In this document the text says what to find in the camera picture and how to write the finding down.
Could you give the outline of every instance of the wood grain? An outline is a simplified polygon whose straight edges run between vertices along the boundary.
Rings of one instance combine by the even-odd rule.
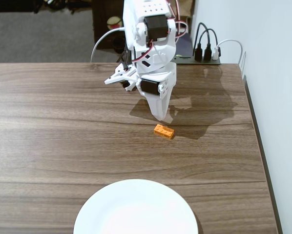
[[[105,85],[113,63],[0,64],[0,234],[73,232],[85,201],[112,182],[170,186],[200,234],[277,233],[237,65],[179,65],[167,117]]]

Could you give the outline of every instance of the gray carpet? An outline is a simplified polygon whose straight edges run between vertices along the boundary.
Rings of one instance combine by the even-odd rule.
[[[91,9],[0,13],[0,62],[89,62],[94,44]],[[93,61],[116,61],[113,49]]]

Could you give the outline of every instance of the red wire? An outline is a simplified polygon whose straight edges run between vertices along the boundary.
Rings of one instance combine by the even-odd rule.
[[[138,58],[132,60],[132,62],[137,62],[137,61],[141,60],[142,58],[144,58],[151,51],[151,49],[154,47],[154,44],[152,43],[152,40],[150,40],[149,43],[150,43],[150,48],[143,55],[141,55]]]
[[[185,23],[185,22],[182,21],[182,20],[177,20],[175,23],[180,24],[181,22]],[[186,33],[186,30],[187,30],[187,26],[186,26],[184,32],[182,32],[181,34],[176,35],[175,37],[176,37],[176,38],[179,38],[179,37],[183,36],[183,35]]]

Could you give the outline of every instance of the robotic arm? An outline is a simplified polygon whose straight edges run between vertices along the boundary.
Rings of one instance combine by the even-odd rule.
[[[125,59],[105,84],[120,82],[127,91],[136,86],[163,120],[176,83],[174,17],[166,0],[125,0],[123,21]]]

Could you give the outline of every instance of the white plate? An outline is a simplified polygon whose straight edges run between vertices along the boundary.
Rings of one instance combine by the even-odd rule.
[[[186,201],[169,187],[143,179],[110,184],[82,206],[73,234],[198,234]]]

